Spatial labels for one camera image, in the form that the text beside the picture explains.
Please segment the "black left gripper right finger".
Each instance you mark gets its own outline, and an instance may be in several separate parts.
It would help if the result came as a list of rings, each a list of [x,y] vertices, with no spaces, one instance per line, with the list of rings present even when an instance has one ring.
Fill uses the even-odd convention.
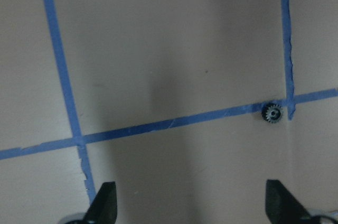
[[[274,224],[317,223],[279,180],[266,181],[265,212]]]

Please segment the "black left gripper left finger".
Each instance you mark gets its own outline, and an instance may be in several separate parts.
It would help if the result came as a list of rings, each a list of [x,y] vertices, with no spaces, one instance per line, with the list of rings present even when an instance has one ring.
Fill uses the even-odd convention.
[[[83,223],[115,224],[117,220],[117,191],[115,182],[104,182],[91,206],[87,210]]]

